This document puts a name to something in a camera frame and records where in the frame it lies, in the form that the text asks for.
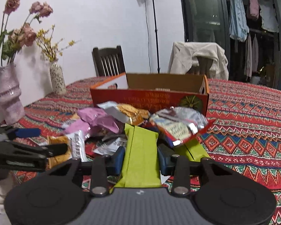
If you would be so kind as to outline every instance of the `red tablecloth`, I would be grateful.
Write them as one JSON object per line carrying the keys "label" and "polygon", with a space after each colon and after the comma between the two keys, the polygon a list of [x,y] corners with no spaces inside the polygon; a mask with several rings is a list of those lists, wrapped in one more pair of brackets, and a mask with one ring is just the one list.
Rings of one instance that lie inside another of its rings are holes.
{"label": "red tablecloth", "polygon": [[[49,94],[25,107],[26,116],[15,126],[40,128],[42,135],[17,141],[35,145],[44,142],[47,135],[59,135],[62,123],[77,109],[92,106],[89,86],[104,79],[75,82],[62,97]],[[210,80],[209,87],[207,117],[215,119],[215,123],[207,134],[199,137],[200,142],[210,157],[272,190],[277,209],[270,224],[281,224],[281,91],[221,80]],[[86,145],[89,157],[94,156],[93,148],[93,143]],[[15,172],[15,175],[23,182],[36,174]],[[83,188],[88,189],[89,185],[90,179],[85,177]],[[171,179],[165,186],[171,188]],[[191,180],[191,187],[199,189],[198,179]]]}

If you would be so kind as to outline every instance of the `purple ceramic vase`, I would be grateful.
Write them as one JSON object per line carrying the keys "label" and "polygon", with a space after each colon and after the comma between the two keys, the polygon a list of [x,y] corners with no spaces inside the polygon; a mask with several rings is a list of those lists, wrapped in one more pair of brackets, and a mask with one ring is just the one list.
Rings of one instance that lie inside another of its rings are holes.
{"label": "purple ceramic vase", "polygon": [[0,106],[7,125],[14,124],[25,116],[20,101],[21,89],[16,75],[15,65],[8,64],[0,68]]}

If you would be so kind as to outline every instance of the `ribbed gray surface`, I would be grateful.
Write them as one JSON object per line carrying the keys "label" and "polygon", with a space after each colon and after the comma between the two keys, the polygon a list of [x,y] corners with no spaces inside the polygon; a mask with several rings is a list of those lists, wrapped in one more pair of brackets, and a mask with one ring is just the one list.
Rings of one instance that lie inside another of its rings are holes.
{"label": "ribbed gray surface", "polygon": [[166,188],[118,188],[93,199],[83,214],[68,225],[211,225],[184,198]]}

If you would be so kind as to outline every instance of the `sliding glass door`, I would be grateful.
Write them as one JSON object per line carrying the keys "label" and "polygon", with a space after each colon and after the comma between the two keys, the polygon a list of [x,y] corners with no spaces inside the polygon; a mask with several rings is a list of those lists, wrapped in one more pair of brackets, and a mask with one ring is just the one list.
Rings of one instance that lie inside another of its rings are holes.
{"label": "sliding glass door", "polygon": [[226,0],[181,0],[185,41],[216,42],[230,60],[229,19]]}

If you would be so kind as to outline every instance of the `vase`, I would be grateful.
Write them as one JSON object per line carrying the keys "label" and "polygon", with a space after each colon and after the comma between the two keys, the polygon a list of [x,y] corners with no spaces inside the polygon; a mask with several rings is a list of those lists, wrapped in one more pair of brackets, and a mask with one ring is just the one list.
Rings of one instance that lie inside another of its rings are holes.
{"label": "vase", "polygon": [[53,92],[58,95],[67,93],[63,70],[57,62],[53,62],[50,66],[50,78]]}
{"label": "vase", "polygon": [[0,106],[7,125],[14,124],[25,116],[20,101],[21,89],[16,75],[15,65],[0,67]]}

